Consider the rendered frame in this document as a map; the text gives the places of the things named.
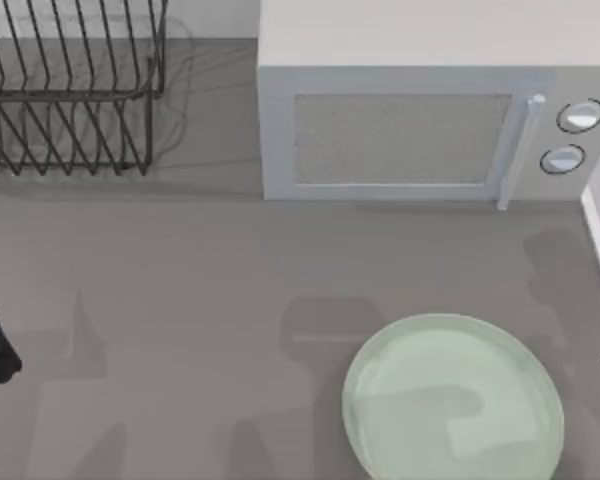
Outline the large microwave knob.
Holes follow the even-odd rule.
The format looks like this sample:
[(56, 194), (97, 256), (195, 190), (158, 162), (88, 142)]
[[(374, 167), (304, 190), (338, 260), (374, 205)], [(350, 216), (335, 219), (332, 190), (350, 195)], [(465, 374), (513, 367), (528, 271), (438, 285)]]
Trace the large microwave knob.
[(600, 101), (586, 101), (565, 105), (557, 116), (557, 126), (563, 132), (580, 134), (592, 130), (600, 123)]

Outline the small microwave knob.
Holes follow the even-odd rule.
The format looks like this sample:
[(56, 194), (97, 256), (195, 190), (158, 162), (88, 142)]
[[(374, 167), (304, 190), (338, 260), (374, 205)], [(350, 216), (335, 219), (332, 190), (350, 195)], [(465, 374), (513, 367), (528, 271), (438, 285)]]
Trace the small microwave knob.
[(577, 145), (567, 145), (546, 151), (539, 165), (547, 175), (565, 175), (577, 170), (586, 159), (585, 151)]

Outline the microwave oven door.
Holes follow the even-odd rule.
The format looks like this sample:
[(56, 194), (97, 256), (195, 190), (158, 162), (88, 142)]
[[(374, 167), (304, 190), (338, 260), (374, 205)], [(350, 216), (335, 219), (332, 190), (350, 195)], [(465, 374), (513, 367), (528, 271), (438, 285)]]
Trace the microwave oven door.
[(554, 78), (531, 67), (262, 66), (264, 195), (496, 200), (526, 101)]

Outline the pale green plate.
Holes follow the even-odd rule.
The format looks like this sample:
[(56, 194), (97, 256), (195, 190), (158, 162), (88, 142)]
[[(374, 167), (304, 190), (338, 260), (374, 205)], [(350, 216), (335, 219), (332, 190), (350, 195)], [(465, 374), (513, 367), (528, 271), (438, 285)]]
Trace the pale green plate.
[(543, 363), (511, 333), (458, 314), (372, 335), (346, 373), (342, 418), (369, 480), (552, 480), (565, 443)]

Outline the pale microwave oven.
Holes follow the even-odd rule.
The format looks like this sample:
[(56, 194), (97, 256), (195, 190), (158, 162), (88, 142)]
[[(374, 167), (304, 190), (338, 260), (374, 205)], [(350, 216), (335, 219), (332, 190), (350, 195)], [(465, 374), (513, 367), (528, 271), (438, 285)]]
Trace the pale microwave oven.
[(268, 200), (575, 201), (600, 0), (261, 0)]

